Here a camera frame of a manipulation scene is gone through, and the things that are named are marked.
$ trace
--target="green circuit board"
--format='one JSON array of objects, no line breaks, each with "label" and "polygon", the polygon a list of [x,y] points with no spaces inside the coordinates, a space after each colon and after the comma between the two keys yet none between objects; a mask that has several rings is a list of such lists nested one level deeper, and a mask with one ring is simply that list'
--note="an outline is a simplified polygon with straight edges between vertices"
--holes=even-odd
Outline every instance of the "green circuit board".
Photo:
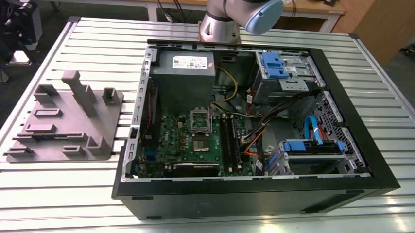
[{"label": "green circuit board", "polygon": [[[251,176],[252,161],[240,164],[241,169],[233,172],[224,170],[221,155],[221,139],[220,139],[220,117],[213,116],[211,119],[211,134],[204,135],[191,133],[189,115],[163,115],[160,141],[156,149],[155,163],[147,163],[147,172],[151,177],[163,177],[164,163],[215,163],[220,165],[220,176]],[[203,125],[203,120],[197,122],[197,126]],[[245,135],[244,119],[235,119],[237,137]]]}]

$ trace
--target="slotted metal table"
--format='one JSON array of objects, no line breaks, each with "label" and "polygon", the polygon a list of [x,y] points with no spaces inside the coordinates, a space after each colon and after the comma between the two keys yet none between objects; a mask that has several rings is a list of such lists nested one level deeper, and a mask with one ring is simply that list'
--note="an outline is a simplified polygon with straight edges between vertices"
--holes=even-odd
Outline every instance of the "slotted metal table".
[{"label": "slotted metal table", "polygon": [[401,188],[325,214],[140,221],[111,199],[128,135],[147,39],[197,40],[197,25],[81,18],[68,22],[0,131],[1,155],[32,109],[37,84],[79,70],[92,89],[115,87],[124,103],[108,161],[9,164],[0,156],[0,231],[412,232],[415,231],[415,112],[359,39],[347,34],[271,30],[245,44],[323,49]]}]

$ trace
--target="metal rail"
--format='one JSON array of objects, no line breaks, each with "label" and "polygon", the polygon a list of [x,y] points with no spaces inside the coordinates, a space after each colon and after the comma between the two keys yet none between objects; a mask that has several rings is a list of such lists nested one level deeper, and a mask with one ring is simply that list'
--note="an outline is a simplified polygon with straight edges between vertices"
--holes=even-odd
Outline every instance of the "metal rail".
[{"label": "metal rail", "polygon": [[[91,163],[9,164],[5,156],[0,156],[0,230],[415,231],[413,109],[363,44],[347,34],[284,30],[271,30],[263,36],[240,33],[245,44],[323,49],[401,188],[325,214],[139,221],[121,202],[111,199],[117,154],[108,161]],[[81,73],[83,84],[92,89],[111,86],[124,93],[113,145],[113,152],[119,153],[128,136],[148,38],[197,40],[197,25],[95,18],[67,24],[1,130],[1,151],[12,145],[10,138],[21,130],[34,102],[29,96],[36,85],[48,83],[68,90],[60,77],[65,69],[75,69]]]}]

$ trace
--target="orange wire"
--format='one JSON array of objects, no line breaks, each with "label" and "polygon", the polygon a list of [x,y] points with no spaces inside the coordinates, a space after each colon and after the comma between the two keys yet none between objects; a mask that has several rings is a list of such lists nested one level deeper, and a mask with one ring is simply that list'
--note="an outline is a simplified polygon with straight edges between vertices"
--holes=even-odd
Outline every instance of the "orange wire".
[{"label": "orange wire", "polygon": [[320,131],[320,134],[321,134],[323,139],[324,139],[324,140],[328,140],[328,137],[327,137],[325,132],[324,132],[324,130],[323,130],[323,128],[321,128],[320,125],[319,125],[319,131]]},{"label": "orange wire", "polygon": [[248,115],[248,116],[256,116],[256,114],[251,114],[251,113],[249,113],[249,108],[251,108],[251,106],[252,106],[252,104],[249,103],[249,104],[247,105],[247,110],[245,110],[247,115]]},{"label": "orange wire", "polygon": [[253,143],[257,141],[259,137],[261,136],[261,134],[265,132],[265,129],[257,134],[257,136],[255,137],[253,141],[251,142],[249,146],[245,148],[244,154],[248,153],[248,150],[251,148],[251,146],[253,145]]}]

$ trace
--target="wooden table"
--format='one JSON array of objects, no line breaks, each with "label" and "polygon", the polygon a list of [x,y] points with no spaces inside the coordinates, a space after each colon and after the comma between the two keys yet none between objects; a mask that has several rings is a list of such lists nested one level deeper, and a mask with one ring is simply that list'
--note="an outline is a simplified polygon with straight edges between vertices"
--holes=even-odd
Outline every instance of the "wooden table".
[{"label": "wooden table", "polygon": [[[92,3],[104,5],[123,5],[123,6],[144,6],[148,11],[148,21],[157,22],[157,0],[41,0],[49,2],[73,2],[73,3]],[[187,10],[207,10],[208,0],[179,0],[181,8]],[[160,0],[163,7],[175,9],[173,0]],[[333,7],[323,4],[321,1],[295,0],[296,2],[296,17],[324,19],[320,32],[331,32],[339,17],[345,13],[344,7],[336,3]],[[292,3],[284,7],[283,15],[289,17],[292,14]]]}]

